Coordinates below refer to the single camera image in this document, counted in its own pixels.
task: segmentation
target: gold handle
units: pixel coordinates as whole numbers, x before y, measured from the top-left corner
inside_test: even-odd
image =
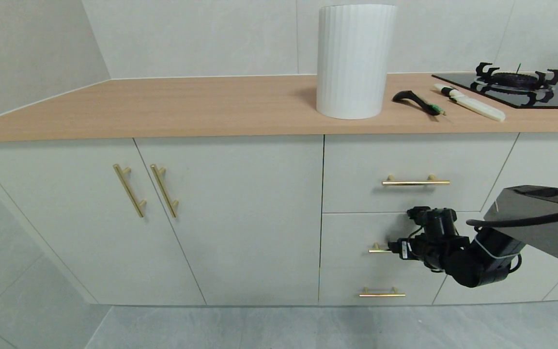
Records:
[[[385,297],[405,297],[405,293],[398,293],[397,288],[391,288],[392,293],[370,293],[370,290],[367,287],[363,288],[363,293],[359,293],[359,297],[361,298],[385,298]]]
[[[374,247],[370,248],[369,251],[371,254],[391,254],[391,250],[387,249],[382,249],[380,248],[380,246],[378,245],[378,242],[374,243]]]
[[[177,218],[177,214],[175,214],[175,209],[178,207],[178,201],[177,200],[173,200],[171,201],[171,198],[169,197],[169,193],[167,192],[167,189],[165,188],[165,183],[163,182],[162,176],[165,174],[165,168],[161,167],[158,168],[158,166],[156,165],[150,165],[150,168],[152,169],[152,172],[155,174],[155,178],[156,181],[159,184],[159,188],[161,188],[161,193],[163,194],[163,198],[165,199],[166,203],[169,206],[169,212],[171,212],[171,216],[173,218]]]
[[[115,164],[113,168],[115,169],[115,173],[118,174],[118,178],[120,179],[120,182],[122,182],[122,185],[124,186],[124,190],[126,190],[126,194],[128,194],[128,197],[130,197],[130,201],[133,202],[133,206],[135,206],[135,210],[137,211],[137,214],[139,215],[139,217],[143,218],[143,206],[146,205],[146,201],[141,200],[137,202],[137,198],[135,197],[135,194],[133,193],[130,186],[128,185],[128,182],[126,182],[126,179],[124,178],[124,175],[130,173],[130,167],[124,168],[124,170],[122,170],[122,168],[120,168],[120,165]]]
[[[396,181],[391,174],[386,181],[383,181],[383,186],[448,186],[450,184],[451,181],[438,179],[433,174],[429,175],[426,181]]]

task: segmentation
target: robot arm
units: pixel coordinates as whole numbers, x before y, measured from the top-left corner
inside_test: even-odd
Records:
[[[430,270],[446,272],[466,287],[504,280],[520,267],[524,243],[492,228],[476,228],[478,234],[470,242],[458,235],[456,212],[451,208],[414,207],[407,214],[423,233],[388,243],[390,251],[403,260],[420,260]],[[518,263],[511,268],[516,256]]]
[[[558,188],[507,188],[496,206],[487,221],[467,221],[478,232],[473,241],[458,234],[451,208],[413,207],[407,214],[419,230],[390,241],[388,247],[400,259],[419,260],[432,272],[445,272],[466,287],[505,280],[520,267],[525,245],[558,258]]]

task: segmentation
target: gas stove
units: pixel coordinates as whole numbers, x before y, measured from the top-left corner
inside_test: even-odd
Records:
[[[526,74],[497,72],[499,68],[491,65],[480,63],[475,69],[476,73],[432,76],[514,108],[558,109],[558,69]]]

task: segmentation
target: white cylindrical container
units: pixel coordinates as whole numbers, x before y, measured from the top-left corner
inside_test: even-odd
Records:
[[[320,9],[318,112],[338,119],[380,113],[396,6],[343,5]]]

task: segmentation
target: wooden countertop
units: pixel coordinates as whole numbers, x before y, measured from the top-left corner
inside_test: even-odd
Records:
[[[316,111],[316,77],[159,78],[110,80],[0,116],[0,142],[122,137],[302,135],[338,133],[558,132],[558,110],[502,109],[491,121],[436,93],[429,74],[390,74],[383,111],[358,121]],[[412,89],[447,111],[430,117],[394,103]]]

